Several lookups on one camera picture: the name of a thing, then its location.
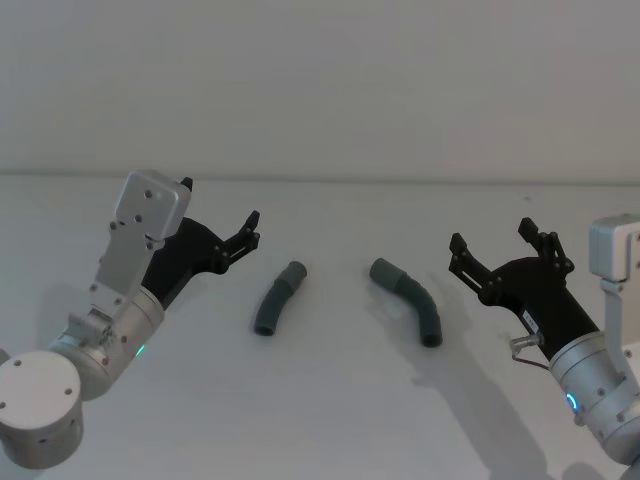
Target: white wall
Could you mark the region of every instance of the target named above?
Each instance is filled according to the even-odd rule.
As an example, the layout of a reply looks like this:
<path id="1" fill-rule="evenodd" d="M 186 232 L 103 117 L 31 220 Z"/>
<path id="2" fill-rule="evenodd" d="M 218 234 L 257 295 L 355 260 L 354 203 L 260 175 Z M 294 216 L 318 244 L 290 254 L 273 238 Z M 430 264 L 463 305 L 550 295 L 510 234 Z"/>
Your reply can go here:
<path id="1" fill-rule="evenodd" d="M 0 3 L 0 171 L 640 181 L 637 0 Z"/>

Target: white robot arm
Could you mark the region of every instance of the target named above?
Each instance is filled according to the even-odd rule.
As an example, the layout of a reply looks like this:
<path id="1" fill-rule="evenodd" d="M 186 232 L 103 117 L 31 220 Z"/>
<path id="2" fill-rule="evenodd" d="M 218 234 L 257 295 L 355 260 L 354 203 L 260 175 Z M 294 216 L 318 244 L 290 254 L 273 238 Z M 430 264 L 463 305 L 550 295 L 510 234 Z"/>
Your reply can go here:
<path id="1" fill-rule="evenodd" d="M 548 368 L 566 394 L 575 423 L 586 425 L 615 462 L 640 479 L 640 216 L 597 220 L 590 231 L 591 272 L 606 294 L 605 331 L 598 330 L 566 289 L 573 271 L 554 232 L 539 233 L 525 218 L 519 233 L 537 258 L 511 261 L 490 271 L 452 238 L 450 270 L 488 306 L 513 311 L 528 337 L 512 342 L 513 358 Z M 522 360 L 523 347 L 538 346 L 544 366 Z"/>
<path id="2" fill-rule="evenodd" d="M 68 328 L 48 351 L 9 358 L 0 350 L 0 441 L 16 464 L 49 468 L 75 452 L 82 402 L 109 390 L 188 280 L 224 273 L 257 248 L 257 212 L 224 242 L 184 218 L 191 188 L 190 179 L 131 173 L 86 303 L 69 314 Z"/>

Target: gray rubber tube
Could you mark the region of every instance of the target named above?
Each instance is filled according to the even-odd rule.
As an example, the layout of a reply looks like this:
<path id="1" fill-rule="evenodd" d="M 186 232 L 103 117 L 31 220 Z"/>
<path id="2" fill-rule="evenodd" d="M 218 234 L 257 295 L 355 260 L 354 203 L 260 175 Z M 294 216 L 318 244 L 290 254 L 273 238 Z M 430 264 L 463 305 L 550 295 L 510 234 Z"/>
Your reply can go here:
<path id="1" fill-rule="evenodd" d="M 422 285 L 384 258 L 379 258 L 373 263 L 369 276 L 382 288 L 405 299 L 416 309 L 422 345 L 434 348 L 442 344 L 438 309 Z"/>
<path id="2" fill-rule="evenodd" d="M 300 262 L 291 262 L 273 282 L 273 287 L 262 301 L 253 331 L 263 337 L 270 337 L 276 331 L 280 313 L 287 301 L 300 288 L 307 276 L 307 269 Z"/>

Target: cable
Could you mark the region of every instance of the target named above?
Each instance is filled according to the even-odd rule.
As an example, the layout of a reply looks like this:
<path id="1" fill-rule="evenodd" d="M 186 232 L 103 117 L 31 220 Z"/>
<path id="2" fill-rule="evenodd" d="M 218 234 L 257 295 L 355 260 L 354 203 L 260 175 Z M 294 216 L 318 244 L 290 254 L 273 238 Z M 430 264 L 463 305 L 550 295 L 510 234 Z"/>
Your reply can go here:
<path id="1" fill-rule="evenodd" d="M 515 355 L 511 355 L 511 359 L 514 362 L 524 363 L 525 365 L 533 365 L 534 367 L 542 368 L 543 370 L 549 370 L 549 367 L 543 365 L 542 363 L 534 362 L 533 360 L 527 360 L 525 358 L 518 358 Z"/>

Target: white background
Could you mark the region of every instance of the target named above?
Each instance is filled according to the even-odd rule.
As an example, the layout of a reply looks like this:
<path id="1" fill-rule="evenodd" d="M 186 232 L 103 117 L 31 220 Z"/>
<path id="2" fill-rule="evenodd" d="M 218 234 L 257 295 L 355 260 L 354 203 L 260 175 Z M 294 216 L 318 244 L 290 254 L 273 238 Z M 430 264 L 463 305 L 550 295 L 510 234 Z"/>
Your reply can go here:
<path id="1" fill-rule="evenodd" d="M 46 347 L 86 289 L 121 180 L 0 177 L 0 347 Z M 511 361 L 525 333 L 447 271 L 460 231 L 488 267 L 531 254 L 523 216 L 559 232 L 569 288 L 602 325 L 588 228 L 637 210 L 634 188 L 419 187 L 196 182 L 189 215 L 221 236 L 254 208 L 260 248 L 178 297 L 147 349 L 85 404 L 63 465 L 2 480 L 617 480 L 549 373 Z M 367 277 L 384 256 L 434 296 L 444 344 Z M 272 338 L 254 312 L 292 260 L 309 270 Z M 540 360 L 535 351 L 529 358 Z"/>
<path id="2" fill-rule="evenodd" d="M 637 0 L 5 0 L 0 171 L 640 181 Z"/>

